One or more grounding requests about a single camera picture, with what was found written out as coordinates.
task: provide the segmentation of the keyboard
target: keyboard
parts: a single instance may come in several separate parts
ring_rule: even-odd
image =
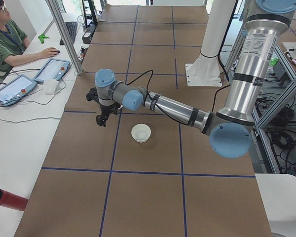
[[[71,38],[72,42],[74,43],[78,23],[76,21],[69,21],[69,22],[65,22],[65,24],[66,24],[68,33],[70,35],[70,38]],[[62,39],[60,39],[59,44],[64,45],[64,41]]]

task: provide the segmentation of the white rounded object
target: white rounded object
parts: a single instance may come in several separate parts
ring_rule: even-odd
[[[140,123],[132,128],[132,137],[136,142],[145,142],[151,135],[150,127],[146,124]]]

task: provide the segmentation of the person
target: person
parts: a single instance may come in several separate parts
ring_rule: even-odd
[[[42,52],[23,54],[29,45],[28,36],[11,19],[4,1],[0,0],[0,71],[8,73],[15,66],[50,58],[59,53],[59,50],[50,47]]]

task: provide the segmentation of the person's hand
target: person's hand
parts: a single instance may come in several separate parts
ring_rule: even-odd
[[[56,56],[60,51],[56,48],[46,48],[40,52],[41,58],[50,58]]]

